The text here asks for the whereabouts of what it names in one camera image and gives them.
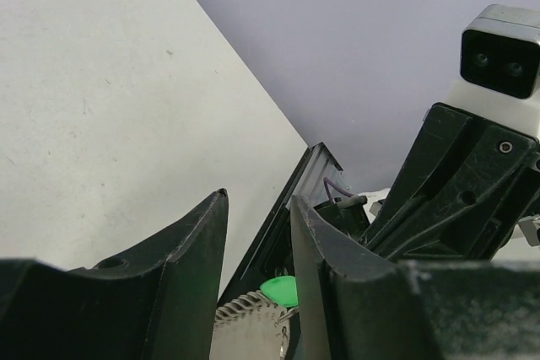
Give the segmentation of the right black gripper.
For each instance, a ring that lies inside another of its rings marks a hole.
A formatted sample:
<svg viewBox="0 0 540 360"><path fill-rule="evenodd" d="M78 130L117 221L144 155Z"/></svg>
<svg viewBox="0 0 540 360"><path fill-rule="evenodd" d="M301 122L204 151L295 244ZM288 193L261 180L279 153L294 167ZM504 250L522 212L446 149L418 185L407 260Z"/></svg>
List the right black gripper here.
<svg viewBox="0 0 540 360"><path fill-rule="evenodd" d="M538 198L538 140L433 105L364 246L389 260L489 260Z"/></svg>

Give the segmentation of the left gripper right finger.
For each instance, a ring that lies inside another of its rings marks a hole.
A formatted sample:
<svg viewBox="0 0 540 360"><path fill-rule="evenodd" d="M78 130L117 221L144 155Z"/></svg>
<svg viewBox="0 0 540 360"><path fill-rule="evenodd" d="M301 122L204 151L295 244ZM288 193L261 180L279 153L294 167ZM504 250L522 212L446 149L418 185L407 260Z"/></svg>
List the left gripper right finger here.
<svg viewBox="0 0 540 360"><path fill-rule="evenodd" d="M539 265L393 264L291 202L307 359L536 359Z"/></svg>

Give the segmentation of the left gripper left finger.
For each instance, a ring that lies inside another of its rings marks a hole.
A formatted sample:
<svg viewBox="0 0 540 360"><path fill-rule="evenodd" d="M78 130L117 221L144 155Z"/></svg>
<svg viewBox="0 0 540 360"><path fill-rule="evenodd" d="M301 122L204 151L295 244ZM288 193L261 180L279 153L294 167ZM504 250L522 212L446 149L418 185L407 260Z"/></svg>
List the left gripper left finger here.
<svg viewBox="0 0 540 360"><path fill-rule="evenodd" d="M208 358L228 213L217 190L90 269L2 260L2 358Z"/></svg>

